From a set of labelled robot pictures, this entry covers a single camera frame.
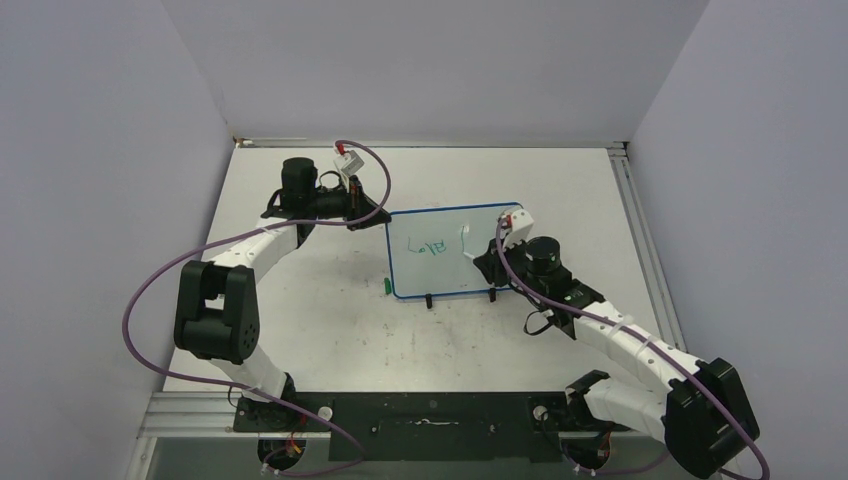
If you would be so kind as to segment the blue framed whiteboard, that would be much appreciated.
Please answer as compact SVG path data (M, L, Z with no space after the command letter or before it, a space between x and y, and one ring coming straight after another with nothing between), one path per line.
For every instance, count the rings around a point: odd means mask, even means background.
M385 226L393 295L400 300L485 294L491 288L472 261L462 255L460 230L470 225L468 249L476 257L494 239L504 210L522 205L500 202L399 210Z

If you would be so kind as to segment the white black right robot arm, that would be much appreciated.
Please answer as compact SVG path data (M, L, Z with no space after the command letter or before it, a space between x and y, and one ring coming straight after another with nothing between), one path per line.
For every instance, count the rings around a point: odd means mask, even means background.
M664 342L622 315L600 292L581 282L560 259L551 237L496 236L473 265L493 287L512 288L548 317L551 327L607 356L638 379L633 387L592 371L566 389L565 411L579 428L612 423L661 442L689 474L736 478L726 466L744 450L768 460L756 441L760 428L736 368L710 362Z

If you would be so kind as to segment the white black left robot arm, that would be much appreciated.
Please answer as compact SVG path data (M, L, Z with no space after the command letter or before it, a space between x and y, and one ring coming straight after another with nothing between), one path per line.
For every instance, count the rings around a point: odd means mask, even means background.
M239 413L286 430L303 420L291 375L274 365L259 345L257 285L284 256L308 239L315 221L340 220L350 231L388 224L390 214L368 197L352 152L327 187L313 160L284 161L281 186L257 221L258 234L242 239L209 261L192 260L181 270L174 340L178 349L208 361L242 391Z

